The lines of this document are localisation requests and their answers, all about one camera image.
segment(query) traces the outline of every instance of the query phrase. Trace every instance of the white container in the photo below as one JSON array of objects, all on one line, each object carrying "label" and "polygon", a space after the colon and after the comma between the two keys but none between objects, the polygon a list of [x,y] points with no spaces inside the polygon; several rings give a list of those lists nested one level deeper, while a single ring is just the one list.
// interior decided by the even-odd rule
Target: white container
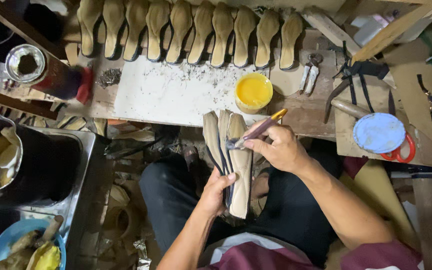
[{"label": "white container", "polygon": [[383,18],[381,15],[375,14],[367,17],[367,22],[357,31],[353,39],[359,46],[364,46],[371,39],[375,37],[376,34],[385,28],[389,22]]}]

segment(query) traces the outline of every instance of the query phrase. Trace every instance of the blue bowl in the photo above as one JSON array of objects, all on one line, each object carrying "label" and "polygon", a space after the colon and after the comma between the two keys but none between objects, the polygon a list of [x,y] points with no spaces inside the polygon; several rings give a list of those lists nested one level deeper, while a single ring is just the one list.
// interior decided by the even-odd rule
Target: blue bowl
[{"label": "blue bowl", "polygon": [[[44,219],[23,219],[9,226],[0,235],[0,261],[6,259],[10,253],[11,245],[18,241],[21,236],[24,236],[30,231],[40,230],[44,232],[50,223]],[[59,270],[64,270],[66,266],[66,247],[63,238],[59,233],[54,236],[54,245],[61,251],[61,262]]]}]

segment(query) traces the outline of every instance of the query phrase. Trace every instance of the lap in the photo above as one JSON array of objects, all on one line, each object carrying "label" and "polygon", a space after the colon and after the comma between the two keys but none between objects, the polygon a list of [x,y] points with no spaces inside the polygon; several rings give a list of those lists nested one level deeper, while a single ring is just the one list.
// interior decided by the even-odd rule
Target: lap
[{"label": "lap", "polygon": [[[308,154],[339,178],[342,167],[336,152],[314,151]],[[322,267],[329,245],[337,236],[313,194],[298,176],[275,168],[269,171],[268,185],[266,205],[261,215],[243,230],[290,243],[304,251],[315,265]]]},{"label": "lap", "polygon": [[[196,185],[184,158],[174,154],[151,163],[139,182],[159,249],[164,254],[198,203]],[[207,243],[231,236],[231,226],[217,218]]]}]

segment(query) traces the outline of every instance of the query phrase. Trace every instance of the red scissors handle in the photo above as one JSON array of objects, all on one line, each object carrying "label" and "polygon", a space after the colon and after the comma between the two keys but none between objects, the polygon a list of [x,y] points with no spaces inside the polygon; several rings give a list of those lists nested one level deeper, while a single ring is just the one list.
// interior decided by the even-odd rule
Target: red scissors handle
[{"label": "red scissors handle", "polygon": [[400,146],[391,152],[391,156],[388,156],[387,154],[381,154],[381,156],[387,161],[397,160],[400,163],[411,162],[414,158],[414,155],[416,154],[416,145],[414,144],[414,140],[408,132],[406,132],[406,141],[409,144],[409,155],[405,159],[401,157]]}]

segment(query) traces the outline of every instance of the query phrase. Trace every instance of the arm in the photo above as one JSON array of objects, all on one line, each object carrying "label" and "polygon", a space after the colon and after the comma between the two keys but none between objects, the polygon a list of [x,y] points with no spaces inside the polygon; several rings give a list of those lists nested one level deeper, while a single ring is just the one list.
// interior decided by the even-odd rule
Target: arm
[{"label": "arm", "polygon": [[224,211],[223,189],[236,180],[236,174],[220,176],[216,167],[208,179],[201,199],[191,213],[183,230],[176,237],[161,262],[158,270],[196,269],[211,225]]},{"label": "arm", "polygon": [[[260,123],[248,131],[251,132]],[[244,146],[261,153],[275,168],[297,175],[306,184],[321,210],[349,249],[361,244],[387,243],[393,236],[385,222],[354,193],[308,156],[289,128],[270,127],[263,135],[273,139],[247,140]]]}]

